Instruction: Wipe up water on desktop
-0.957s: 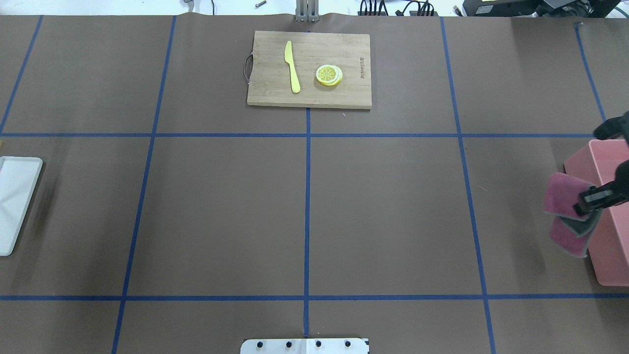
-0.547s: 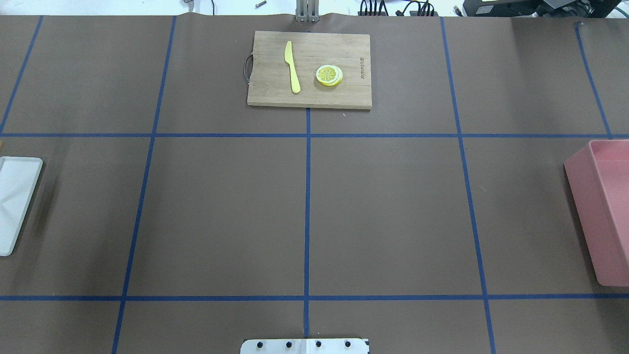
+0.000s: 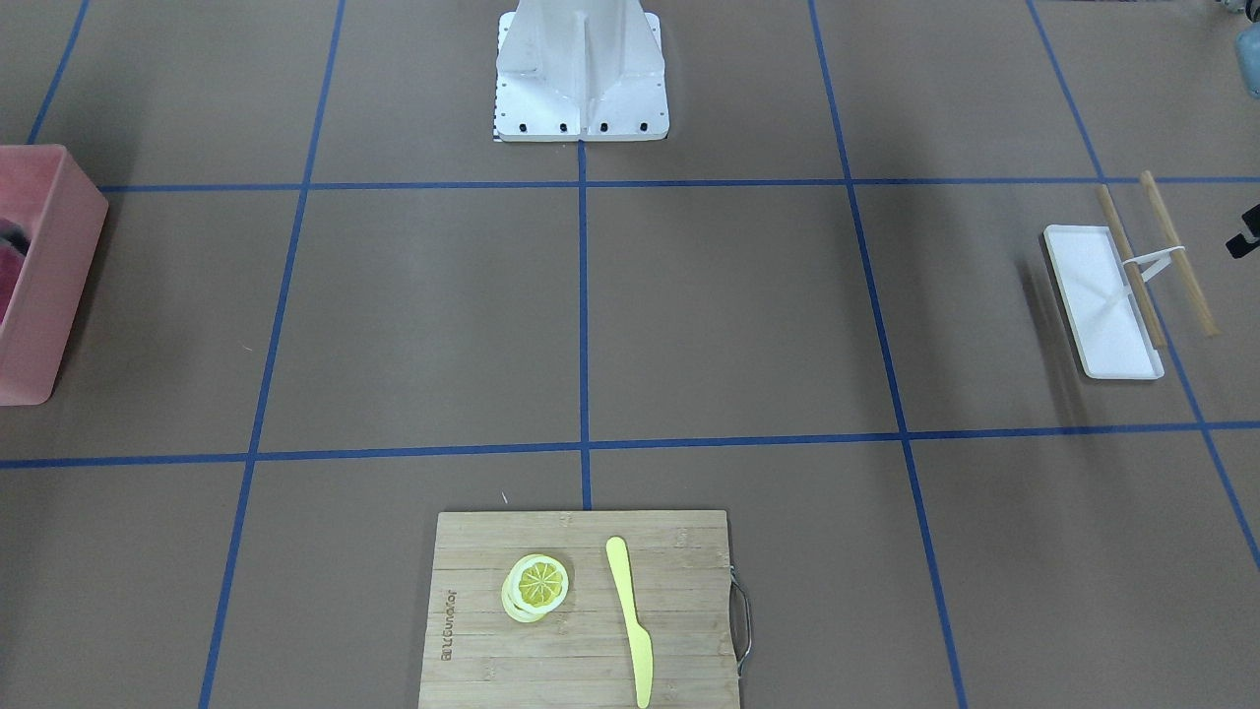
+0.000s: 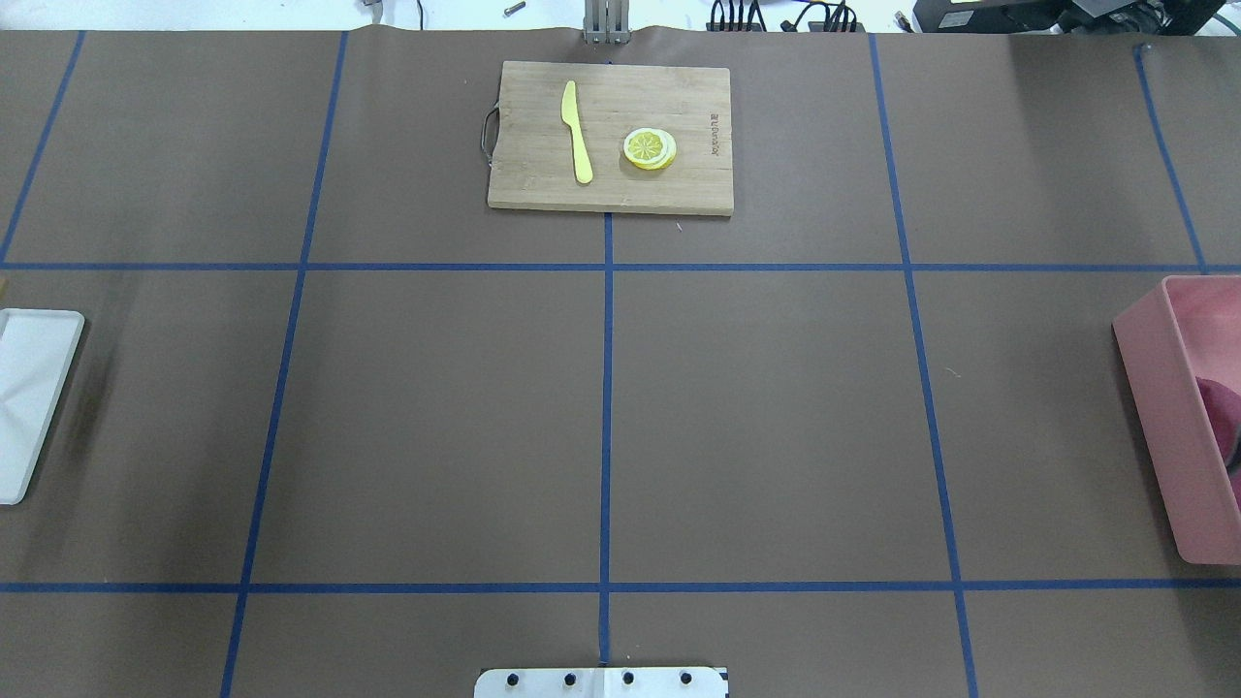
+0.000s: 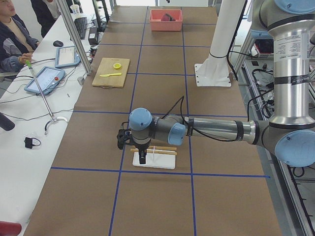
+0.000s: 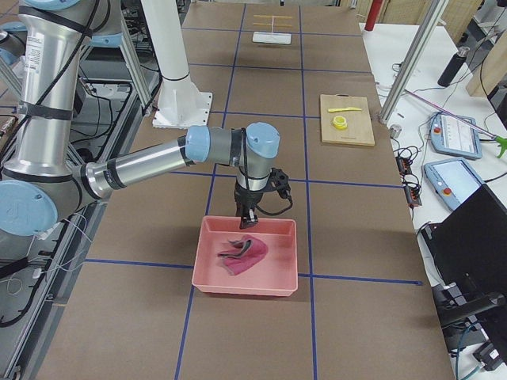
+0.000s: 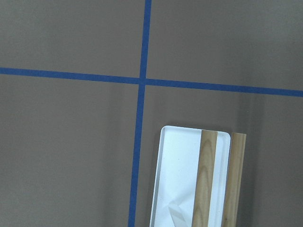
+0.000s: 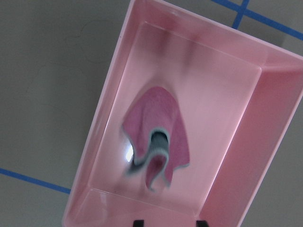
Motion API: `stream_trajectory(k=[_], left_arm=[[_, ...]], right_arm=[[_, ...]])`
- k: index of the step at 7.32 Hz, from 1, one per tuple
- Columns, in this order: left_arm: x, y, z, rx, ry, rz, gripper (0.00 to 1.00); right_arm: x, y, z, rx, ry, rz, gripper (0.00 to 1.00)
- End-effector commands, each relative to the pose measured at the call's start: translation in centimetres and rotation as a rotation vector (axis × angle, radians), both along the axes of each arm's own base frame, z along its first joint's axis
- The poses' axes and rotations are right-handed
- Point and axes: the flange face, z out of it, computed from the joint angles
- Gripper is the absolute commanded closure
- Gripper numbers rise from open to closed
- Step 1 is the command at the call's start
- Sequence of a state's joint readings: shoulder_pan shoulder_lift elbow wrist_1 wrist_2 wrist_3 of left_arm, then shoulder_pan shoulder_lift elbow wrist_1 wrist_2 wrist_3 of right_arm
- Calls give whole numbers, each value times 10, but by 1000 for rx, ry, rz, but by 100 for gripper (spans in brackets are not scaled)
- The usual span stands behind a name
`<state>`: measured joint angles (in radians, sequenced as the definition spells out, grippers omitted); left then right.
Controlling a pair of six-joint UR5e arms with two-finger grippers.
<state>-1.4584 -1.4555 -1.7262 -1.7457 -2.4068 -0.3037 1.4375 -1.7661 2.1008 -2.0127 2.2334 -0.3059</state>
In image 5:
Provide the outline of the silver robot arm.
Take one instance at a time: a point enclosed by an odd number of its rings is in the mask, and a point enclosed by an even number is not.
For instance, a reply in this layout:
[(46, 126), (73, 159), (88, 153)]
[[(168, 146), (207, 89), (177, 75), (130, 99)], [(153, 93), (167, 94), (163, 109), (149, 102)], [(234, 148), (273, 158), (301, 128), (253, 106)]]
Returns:
[(315, 121), (309, 116), (309, 31), (315, 25), (312, 0), (256, 0), (254, 32), (265, 30), (274, 41), (274, 114), (268, 121), (227, 121), (166, 114), (154, 117), (144, 108), (129, 115), (118, 146), (135, 146), (146, 162), (151, 140), (181, 145), (185, 136), (221, 142), (245, 141), (266, 148), (280, 161), (306, 167), (315, 161)]

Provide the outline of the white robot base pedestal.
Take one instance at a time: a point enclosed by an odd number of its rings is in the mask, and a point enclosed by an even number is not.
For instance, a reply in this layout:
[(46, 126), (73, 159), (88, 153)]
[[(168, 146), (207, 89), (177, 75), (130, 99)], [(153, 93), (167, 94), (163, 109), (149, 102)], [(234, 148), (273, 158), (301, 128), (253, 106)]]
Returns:
[(210, 46), (208, 58), (195, 64), (195, 79), (198, 87), (230, 87), (228, 54), (241, 20), (246, 0), (223, 0)]

